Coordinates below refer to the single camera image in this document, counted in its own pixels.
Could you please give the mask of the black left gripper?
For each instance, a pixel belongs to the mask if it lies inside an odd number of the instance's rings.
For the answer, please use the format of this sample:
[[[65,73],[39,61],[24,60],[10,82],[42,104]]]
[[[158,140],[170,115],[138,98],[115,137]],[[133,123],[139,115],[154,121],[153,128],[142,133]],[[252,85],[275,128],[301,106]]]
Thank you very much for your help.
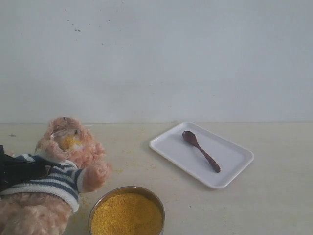
[[[29,180],[41,179],[48,175],[46,160],[22,162],[5,154],[3,145],[0,146],[0,191],[13,185]]]

